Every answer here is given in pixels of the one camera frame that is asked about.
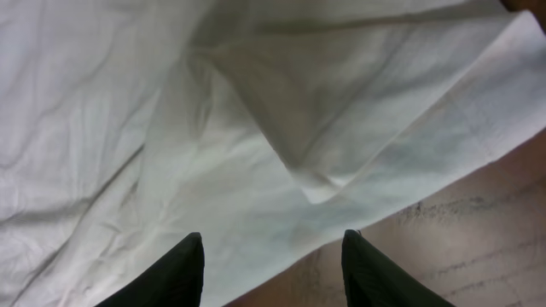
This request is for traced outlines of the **white printed t-shirt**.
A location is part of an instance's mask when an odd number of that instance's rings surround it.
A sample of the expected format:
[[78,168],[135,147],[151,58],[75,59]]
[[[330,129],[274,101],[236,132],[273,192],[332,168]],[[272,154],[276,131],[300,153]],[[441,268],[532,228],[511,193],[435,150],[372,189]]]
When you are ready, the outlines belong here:
[[495,1],[4,1],[1,303],[198,232],[225,304],[544,126],[544,33]]

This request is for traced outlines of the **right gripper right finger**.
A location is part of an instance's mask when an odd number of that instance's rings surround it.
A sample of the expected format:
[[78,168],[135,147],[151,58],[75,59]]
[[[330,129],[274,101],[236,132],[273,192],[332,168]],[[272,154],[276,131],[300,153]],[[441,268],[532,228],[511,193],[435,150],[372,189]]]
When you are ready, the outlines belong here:
[[453,307],[356,230],[344,233],[341,266],[348,307]]

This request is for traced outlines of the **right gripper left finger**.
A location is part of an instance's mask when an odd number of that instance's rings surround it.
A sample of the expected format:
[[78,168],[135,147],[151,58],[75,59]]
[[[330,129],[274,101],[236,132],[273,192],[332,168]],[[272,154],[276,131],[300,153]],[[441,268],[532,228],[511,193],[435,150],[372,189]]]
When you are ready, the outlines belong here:
[[204,268],[202,238],[194,232],[96,307],[199,307]]

